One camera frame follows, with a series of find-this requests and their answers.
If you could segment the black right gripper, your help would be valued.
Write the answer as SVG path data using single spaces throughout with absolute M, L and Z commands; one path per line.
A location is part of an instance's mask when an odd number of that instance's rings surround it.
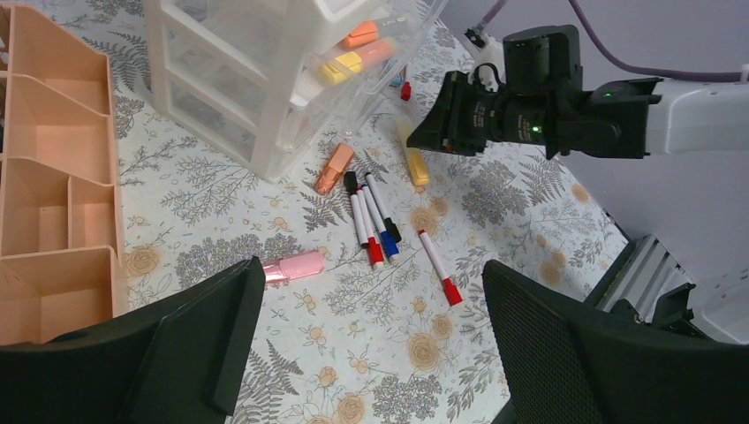
M 583 66 L 574 25 L 538 26 L 502 39 L 504 83 L 491 100 L 492 139 L 543 145 L 546 157 L 567 155 L 562 122 L 579 117 Z M 446 72 L 431 110 L 406 146 L 452 155 L 484 152 L 489 134 L 483 118 L 489 91 L 460 71 Z

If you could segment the yellow pink highlighter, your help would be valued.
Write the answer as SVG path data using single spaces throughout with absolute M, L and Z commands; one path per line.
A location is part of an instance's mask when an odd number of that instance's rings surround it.
M 322 64 L 317 76 L 323 84 L 333 87 L 349 80 L 354 75 L 390 60 L 399 51 L 399 43 L 392 37 L 385 37 Z

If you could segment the yellow orange highlighter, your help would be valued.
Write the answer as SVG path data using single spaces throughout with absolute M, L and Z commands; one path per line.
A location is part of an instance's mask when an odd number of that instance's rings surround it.
M 426 186 L 430 181 L 427 165 L 417 148 L 409 148 L 407 141 L 414 130 L 412 120 L 406 116 L 396 117 L 396 129 L 399 142 L 405 154 L 406 168 L 415 186 Z

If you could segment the orange cap grey marker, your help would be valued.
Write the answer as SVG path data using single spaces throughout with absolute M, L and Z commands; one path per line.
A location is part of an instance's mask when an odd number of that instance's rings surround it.
M 416 19 L 410 14 L 367 20 L 346 35 L 340 44 L 343 48 L 355 49 L 383 37 L 408 33 L 416 27 L 416 24 Z

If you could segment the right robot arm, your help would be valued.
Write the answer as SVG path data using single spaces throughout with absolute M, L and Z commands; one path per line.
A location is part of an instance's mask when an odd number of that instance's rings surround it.
M 580 152 L 641 159 L 748 147 L 748 84 L 650 77 L 582 87 L 579 32 L 539 26 L 503 40 L 496 90 L 477 72 L 447 72 L 432 109 L 407 146 L 481 154 L 489 142 L 541 146 L 546 157 Z

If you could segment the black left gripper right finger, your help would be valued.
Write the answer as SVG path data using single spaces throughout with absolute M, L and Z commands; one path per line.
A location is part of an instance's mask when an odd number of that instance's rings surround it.
M 510 392 L 498 422 L 747 422 L 746 346 L 603 312 L 499 261 L 482 282 Z

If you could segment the white plastic drawer unit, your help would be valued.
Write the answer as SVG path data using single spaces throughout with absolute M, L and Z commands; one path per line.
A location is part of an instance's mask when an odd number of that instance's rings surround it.
M 147 1 L 153 104 L 196 137 L 275 182 L 330 125 L 357 132 L 398 92 L 442 1 Z M 354 49 L 340 42 L 367 20 L 410 14 L 400 51 L 327 86 L 320 66 Z

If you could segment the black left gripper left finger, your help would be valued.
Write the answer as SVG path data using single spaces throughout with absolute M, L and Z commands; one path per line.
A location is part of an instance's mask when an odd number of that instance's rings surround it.
M 224 422 L 236 409 L 265 283 L 252 258 L 109 321 L 4 346 L 2 422 Z

